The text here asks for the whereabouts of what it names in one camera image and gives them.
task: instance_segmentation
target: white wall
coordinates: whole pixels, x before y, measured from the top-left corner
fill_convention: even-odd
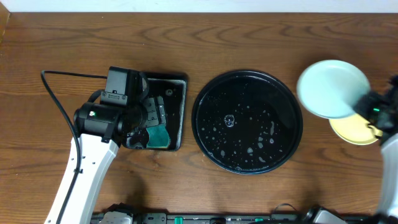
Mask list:
[[[0,0],[10,12],[398,12],[398,0]]]

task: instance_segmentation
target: white plate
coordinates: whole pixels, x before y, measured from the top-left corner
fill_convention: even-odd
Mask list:
[[[340,60],[324,60],[309,66],[297,83],[298,98],[309,112],[328,119],[355,114],[353,106],[370,91],[365,74]]]

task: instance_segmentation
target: yellow plate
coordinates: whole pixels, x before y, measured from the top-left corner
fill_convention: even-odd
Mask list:
[[[369,121],[366,121],[358,114],[342,119],[330,119],[329,122],[335,133],[349,143],[367,145],[377,141],[372,129],[367,127]],[[373,130],[376,135],[382,135],[382,131],[376,128]]]

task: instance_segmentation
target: wooden table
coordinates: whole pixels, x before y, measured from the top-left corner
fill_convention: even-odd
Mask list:
[[[0,223],[42,223],[52,206],[71,134],[45,91],[43,69],[105,75],[111,65],[189,76],[183,144],[177,152],[121,148],[95,211],[124,202],[178,213],[375,211],[382,161],[377,143],[355,146],[302,108],[297,152],[262,175],[237,175],[203,155],[191,129],[203,86],[228,70],[262,70],[294,93],[301,72],[324,59],[359,67],[375,90],[398,72],[393,14],[24,14],[13,13],[0,48]],[[103,80],[49,76],[70,116]]]

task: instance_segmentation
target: black plate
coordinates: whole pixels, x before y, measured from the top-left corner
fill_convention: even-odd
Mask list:
[[[295,152],[303,119],[297,100],[281,81],[262,72],[233,71],[199,93],[192,129],[215,164],[239,174],[260,174]]]

